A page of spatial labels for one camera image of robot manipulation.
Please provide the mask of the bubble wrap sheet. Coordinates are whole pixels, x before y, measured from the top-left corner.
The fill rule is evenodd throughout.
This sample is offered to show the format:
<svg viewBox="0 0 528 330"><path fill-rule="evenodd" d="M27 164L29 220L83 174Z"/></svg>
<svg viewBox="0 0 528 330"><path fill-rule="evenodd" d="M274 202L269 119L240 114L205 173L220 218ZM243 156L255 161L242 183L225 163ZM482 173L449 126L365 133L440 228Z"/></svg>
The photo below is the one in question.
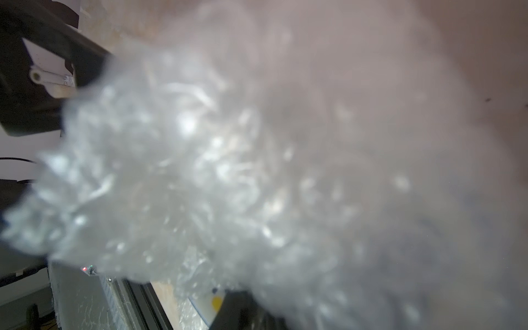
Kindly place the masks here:
<svg viewBox="0 0 528 330"><path fill-rule="evenodd" d="M123 2L17 250L295 329L527 328L526 1Z"/></svg>

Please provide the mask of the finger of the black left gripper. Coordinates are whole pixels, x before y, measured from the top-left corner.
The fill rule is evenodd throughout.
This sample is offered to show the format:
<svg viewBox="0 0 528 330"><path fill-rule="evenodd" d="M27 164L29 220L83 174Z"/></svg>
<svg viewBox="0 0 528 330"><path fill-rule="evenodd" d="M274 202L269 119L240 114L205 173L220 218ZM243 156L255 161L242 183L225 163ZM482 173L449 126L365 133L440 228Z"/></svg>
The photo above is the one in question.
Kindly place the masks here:
<svg viewBox="0 0 528 330"><path fill-rule="evenodd" d="M26 43L58 56L72 71L46 71ZM42 1L1 2L1 126L9 136L61 129L62 108L79 87L102 73L109 52Z"/></svg>

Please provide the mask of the blue yellow patterned bowl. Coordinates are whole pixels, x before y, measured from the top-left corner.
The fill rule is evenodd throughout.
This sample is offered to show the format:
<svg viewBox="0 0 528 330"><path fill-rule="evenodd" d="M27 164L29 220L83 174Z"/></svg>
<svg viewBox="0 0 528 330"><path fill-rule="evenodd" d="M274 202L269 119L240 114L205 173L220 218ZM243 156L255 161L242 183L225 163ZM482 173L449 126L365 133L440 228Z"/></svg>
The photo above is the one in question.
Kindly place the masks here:
<svg viewBox="0 0 528 330"><path fill-rule="evenodd" d="M190 297L189 301L206 327L210 327L219 313L227 294L227 290L214 287L212 290L197 298Z"/></svg>

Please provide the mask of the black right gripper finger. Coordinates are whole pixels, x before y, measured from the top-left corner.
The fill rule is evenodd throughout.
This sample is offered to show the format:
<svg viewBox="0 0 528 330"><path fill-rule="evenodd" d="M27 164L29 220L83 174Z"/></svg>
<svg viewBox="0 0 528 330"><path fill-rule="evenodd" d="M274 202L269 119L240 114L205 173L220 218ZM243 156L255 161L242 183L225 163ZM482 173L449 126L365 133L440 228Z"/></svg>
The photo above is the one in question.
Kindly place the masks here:
<svg viewBox="0 0 528 330"><path fill-rule="evenodd" d="M246 291L229 291L210 330L288 330L283 318L272 316Z"/></svg>

